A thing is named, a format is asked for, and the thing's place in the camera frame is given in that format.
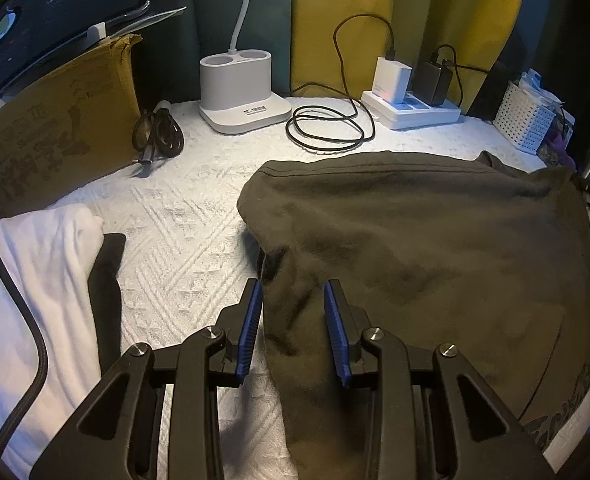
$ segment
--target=dark green curtain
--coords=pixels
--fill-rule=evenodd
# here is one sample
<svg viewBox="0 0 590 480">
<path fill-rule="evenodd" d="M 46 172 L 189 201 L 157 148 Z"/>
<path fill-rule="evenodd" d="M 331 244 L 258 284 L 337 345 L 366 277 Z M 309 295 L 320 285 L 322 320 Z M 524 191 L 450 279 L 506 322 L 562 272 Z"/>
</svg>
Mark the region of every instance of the dark green curtain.
<svg viewBox="0 0 590 480">
<path fill-rule="evenodd" d="M 227 52 L 242 0 L 152 0 L 156 9 L 184 7 L 140 32 L 133 49 L 133 71 L 141 108 L 162 99 L 183 102 L 200 98 L 199 61 Z M 260 48 L 273 56 L 273 91 L 289 91 L 291 0 L 251 0 L 237 48 Z"/>
</svg>

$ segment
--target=dark green blanket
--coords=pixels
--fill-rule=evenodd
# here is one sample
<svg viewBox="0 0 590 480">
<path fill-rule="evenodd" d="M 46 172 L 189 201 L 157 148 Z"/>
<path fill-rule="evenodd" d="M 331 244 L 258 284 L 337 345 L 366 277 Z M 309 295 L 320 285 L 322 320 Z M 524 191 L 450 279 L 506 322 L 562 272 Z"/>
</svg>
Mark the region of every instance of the dark green blanket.
<svg viewBox="0 0 590 480">
<path fill-rule="evenodd" d="M 330 278 L 406 344 L 456 344 L 547 446 L 590 385 L 590 225 L 570 176 L 382 152 L 251 177 L 237 208 L 264 253 L 268 365 L 300 480 L 360 477 L 364 394 L 335 377 Z"/>
</svg>

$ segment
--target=white towel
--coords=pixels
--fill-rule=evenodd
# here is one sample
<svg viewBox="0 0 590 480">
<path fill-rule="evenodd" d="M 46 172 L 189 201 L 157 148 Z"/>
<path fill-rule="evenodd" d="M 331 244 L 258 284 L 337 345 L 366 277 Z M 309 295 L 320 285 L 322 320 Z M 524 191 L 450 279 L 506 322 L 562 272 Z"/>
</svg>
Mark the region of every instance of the white towel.
<svg viewBox="0 0 590 480">
<path fill-rule="evenodd" d="M 20 480 L 100 379 L 87 281 L 102 225 L 81 204 L 0 220 L 0 256 L 39 325 L 49 359 L 46 384 L 2 456 Z M 33 337 L 0 280 L 0 427 L 36 370 Z"/>
</svg>

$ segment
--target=coiled black cable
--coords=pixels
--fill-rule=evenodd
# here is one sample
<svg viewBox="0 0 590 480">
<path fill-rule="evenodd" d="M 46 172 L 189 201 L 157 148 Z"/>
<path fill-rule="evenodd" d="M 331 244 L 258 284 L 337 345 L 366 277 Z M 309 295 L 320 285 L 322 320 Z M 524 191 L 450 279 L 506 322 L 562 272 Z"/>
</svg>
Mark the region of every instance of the coiled black cable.
<svg viewBox="0 0 590 480">
<path fill-rule="evenodd" d="M 352 114 L 344 114 L 343 112 L 340 112 L 339 110 L 335 110 L 334 108 L 330 108 L 330 107 L 322 106 L 322 105 L 303 105 L 298 108 L 295 108 L 295 110 L 293 110 L 293 115 L 286 122 L 286 136 L 290 140 L 292 140 L 295 144 L 297 144 L 298 146 L 301 146 L 301 147 L 306 148 L 308 150 L 314 150 L 314 151 L 319 151 L 319 152 L 344 152 L 346 150 L 352 150 L 354 148 L 357 148 L 363 142 L 367 142 L 368 140 L 373 140 L 375 138 L 375 121 L 373 119 L 373 115 L 371 115 L 371 112 L 368 110 L 368 108 L 366 108 L 366 106 L 361 102 L 361 100 L 351 97 L 350 92 L 348 92 L 348 85 L 346 84 L 346 76 L 345 76 L 345 70 L 344 70 L 344 58 L 342 57 L 342 53 L 340 51 L 339 44 L 337 43 L 337 33 L 340 30 L 340 28 L 342 28 L 344 23 L 346 23 L 349 20 L 352 20 L 354 18 L 360 18 L 360 17 L 374 18 L 374 19 L 379 20 L 380 22 L 383 22 L 386 24 L 386 26 L 389 29 L 389 36 L 390 36 L 390 46 L 389 46 L 389 49 L 387 49 L 386 59 L 392 60 L 395 58 L 395 36 L 393 33 L 393 27 L 390 24 L 389 20 L 387 20 L 383 16 L 380 16 L 379 14 L 373 14 L 371 12 L 354 14 L 352 16 L 349 16 L 345 20 L 342 20 L 342 22 L 339 25 L 337 25 L 337 27 L 335 27 L 335 31 L 333 32 L 333 44 L 335 45 L 335 51 L 337 53 L 337 57 L 339 58 L 340 72 L 341 72 L 341 76 L 342 76 L 342 87 L 344 88 L 344 91 L 337 90 L 335 88 L 332 88 L 332 87 L 322 84 L 322 83 L 309 82 L 309 83 L 304 83 L 303 85 L 298 86 L 294 90 L 291 90 L 291 96 L 294 93 L 299 92 L 300 90 L 303 90 L 304 88 L 307 88 L 310 86 L 325 88 L 327 90 L 330 90 L 331 92 L 335 92 L 336 94 L 347 98 L 351 104 L 351 107 L 353 108 L 353 113 Z M 357 123 L 357 121 L 355 120 L 358 115 L 358 109 L 357 109 L 356 103 L 358 105 L 360 105 L 360 107 L 366 112 L 366 115 L 368 115 L 368 118 L 370 120 L 371 132 L 368 136 L 366 135 L 366 131 L 364 130 L 364 128 L 362 126 L 360 126 Z M 323 115 L 314 114 L 311 112 L 322 112 Z M 357 138 L 353 137 L 352 139 L 346 139 L 345 137 L 344 138 L 337 138 L 337 137 L 317 136 L 317 135 L 314 135 L 314 134 L 311 134 L 311 133 L 305 131 L 301 126 L 302 121 L 342 121 L 342 122 L 347 121 L 358 132 L 358 137 Z M 305 137 L 307 139 L 321 140 L 322 142 L 331 142 L 334 144 L 341 144 L 341 146 L 338 146 L 338 147 L 313 146 L 312 144 L 308 144 L 308 143 L 304 142 L 303 140 L 298 139 L 294 135 L 293 130 L 294 130 L 294 132 L 296 132 L 296 134 L 299 134 L 300 136 Z"/>
<path fill-rule="evenodd" d="M 146 121 L 150 123 L 150 134 L 141 142 L 140 128 Z M 132 136 L 133 148 L 143 152 L 146 146 L 154 146 L 159 154 L 166 158 L 178 156 L 184 150 L 184 134 L 168 108 L 159 108 L 155 112 L 144 113 L 135 123 Z"/>
<path fill-rule="evenodd" d="M 44 338 L 42 333 L 40 332 L 40 328 L 35 321 L 35 317 L 31 313 L 28 305 L 24 301 L 22 294 L 16 287 L 16 284 L 13 282 L 8 270 L 6 269 L 2 258 L 0 257 L 0 280 L 8 294 L 13 299 L 13 302 L 16 304 L 22 318 L 24 318 L 24 322 L 28 326 L 28 329 L 31 332 L 31 336 L 35 341 L 35 347 L 37 348 L 37 372 L 35 373 L 35 377 L 31 382 L 31 385 L 28 387 L 28 390 L 25 391 L 22 398 L 10 412 L 2 427 L 0 428 L 0 456 L 4 453 L 6 449 L 6 445 L 8 441 L 12 437 L 15 430 L 18 428 L 19 423 L 22 421 L 26 412 L 35 402 L 37 396 L 40 394 L 44 383 L 46 382 L 46 376 L 48 373 L 48 354 L 46 351 L 46 344 L 44 343 Z"/>
</svg>

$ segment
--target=screen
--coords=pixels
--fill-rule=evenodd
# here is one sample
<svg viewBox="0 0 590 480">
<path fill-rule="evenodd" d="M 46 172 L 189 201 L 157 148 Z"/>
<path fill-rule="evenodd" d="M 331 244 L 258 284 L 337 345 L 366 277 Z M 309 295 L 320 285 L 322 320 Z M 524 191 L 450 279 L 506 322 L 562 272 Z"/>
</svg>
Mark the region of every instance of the screen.
<svg viewBox="0 0 590 480">
<path fill-rule="evenodd" d="M 0 9 L 0 89 L 21 70 L 91 25 L 140 0 L 8 0 Z"/>
</svg>

